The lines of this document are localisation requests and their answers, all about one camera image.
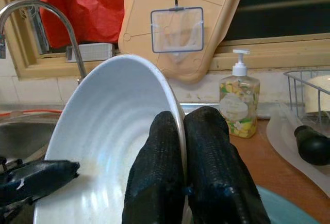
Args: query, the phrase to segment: sink basin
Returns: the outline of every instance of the sink basin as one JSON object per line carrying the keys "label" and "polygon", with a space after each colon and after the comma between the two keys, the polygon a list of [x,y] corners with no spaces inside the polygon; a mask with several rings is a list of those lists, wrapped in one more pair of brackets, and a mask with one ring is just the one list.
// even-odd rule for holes
{"label": "sink basin", "polygon": [[45,155],[59,115],[21,115],[0,120],[0,156],[23,162]]}

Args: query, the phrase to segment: white pump cap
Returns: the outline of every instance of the white pump cap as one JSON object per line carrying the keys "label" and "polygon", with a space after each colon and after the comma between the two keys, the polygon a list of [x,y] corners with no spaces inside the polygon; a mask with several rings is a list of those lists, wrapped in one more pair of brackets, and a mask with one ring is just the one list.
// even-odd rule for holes
{"label": "white pump cap", "polygon": [[250,50],[236,49],[233,52],[238,54],[238,63],[233,66],[233,76],[247,76],[248,70],[243,62],[243,55],[250,54]]}

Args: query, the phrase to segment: soap bottle label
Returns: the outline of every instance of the soap bottle label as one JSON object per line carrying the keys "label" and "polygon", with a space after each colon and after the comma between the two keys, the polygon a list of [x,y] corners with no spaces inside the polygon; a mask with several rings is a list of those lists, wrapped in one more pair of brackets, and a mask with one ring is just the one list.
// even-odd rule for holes
{"label": "soap bottle label", "polygon": [[230,121],[239,121],[249,114],[247,104],[240,100],[234,93],[228,93],[219,103],[221,114]]}

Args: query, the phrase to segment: kitchen faucet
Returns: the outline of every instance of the kitchen faucet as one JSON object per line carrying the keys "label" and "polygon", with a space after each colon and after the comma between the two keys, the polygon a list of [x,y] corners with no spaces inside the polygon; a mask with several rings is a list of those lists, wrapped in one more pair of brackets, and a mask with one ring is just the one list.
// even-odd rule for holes
{"label": "kitchen faucet", "polygon": [[[67,31],[68,31],[69,37],[70,37],[70,41],[72,43],[72,50],[77,59],[77,64],[78,64],[78,68],[79,68],[79,72],[80,72],[80,79],[78,80],[78,83],[80,84],[80,82],[87,75],[86,69],[84,66],[84,62],[81,57],[80,49],[78,47],[78,43],[77,43],[77,40],[76,40],[76,37],[74,34],[74,30],[73,30],[73,27],[72,27],[70,21],[63,14],[63,12],[58,10],[56,7],[50,5],[46,2],[40,1],[40,0],[19,0],[19,1],[10,2],[8,5],[6,5],[4,8],[2,8],[0,11],[0,37],[4,33],[4,27],[5,27],[6,20],[8,19],[8,17],[10,16],[10,14],[13,11],[20,9],[21,7],[32,7],[32,6],[42,7],[44,9],[46,9],[47,11],[50,11],[51,13],[55,14],[67,28]],[[0,45],[0,49],[2,47],[2,50],[4,50],[4,46],[5,46],[5,43],[3,42],[3,44]]]}

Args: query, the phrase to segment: white bowl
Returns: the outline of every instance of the white bowl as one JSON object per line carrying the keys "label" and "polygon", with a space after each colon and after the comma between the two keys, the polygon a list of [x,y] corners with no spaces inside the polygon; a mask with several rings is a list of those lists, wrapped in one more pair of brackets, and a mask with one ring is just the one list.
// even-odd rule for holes
{"label": "white bowl", "polygon": [[80,162],[80,176],[38,201],[34,222],[120,224],[129,170],[164,110],[176,121],[186,168],[184,114],[161,72],[135,55],[96,67],[71,96],[45,158]]}

